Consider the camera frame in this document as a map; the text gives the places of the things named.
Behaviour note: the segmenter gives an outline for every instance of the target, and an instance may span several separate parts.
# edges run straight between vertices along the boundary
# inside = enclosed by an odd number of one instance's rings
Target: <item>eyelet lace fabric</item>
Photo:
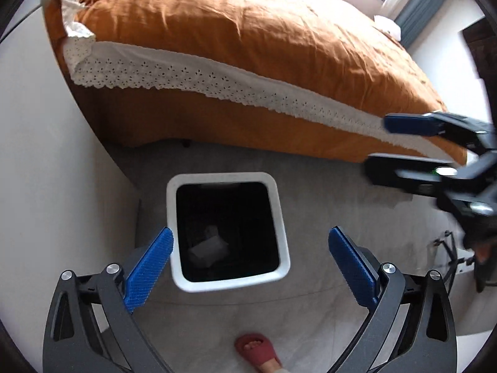
[[[88,28],[74,21],[84,5],[77,0],[62,0],[62,6],[68,33],[63,52],[75,84],[194,91],[370,136],[428,157],[450,159],[424,138],[391,135],[384,131],[381,118],[292,84],[189,54],[97,42]]]

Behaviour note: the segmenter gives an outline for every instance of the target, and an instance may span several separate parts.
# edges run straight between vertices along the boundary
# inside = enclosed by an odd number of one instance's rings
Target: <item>orange blanket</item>
[[[341,0],[80,2],[86,8],[75,20],[95,33],[99,42],[212,59],[379,117],[446,110],[409,54]],[[51,0],[46,19],[64,66],[61,0]],[[465,161],[463,149],[432,141],[456,161]]]

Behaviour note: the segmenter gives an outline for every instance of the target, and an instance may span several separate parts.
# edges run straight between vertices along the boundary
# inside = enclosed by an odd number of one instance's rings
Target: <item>gray tile floor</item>
[[[278,185],[292,262],[284,279],[184,293],[166,268],[136,310],[141,329],[176,373],[252,371],[233,348],[238,335],[251,331],[272,339],[292,373],[327,371],[367,314],[327,251],[329,229],[340,225],[379,261],[424,274],[432,262],[429,242],[455,228],[430,199],[371,186],[359,164],[200,143],[187,149],[173,140],[108,150],[141,193],[138,244],[166,224],[166,186],[177,174],[264,171]]]

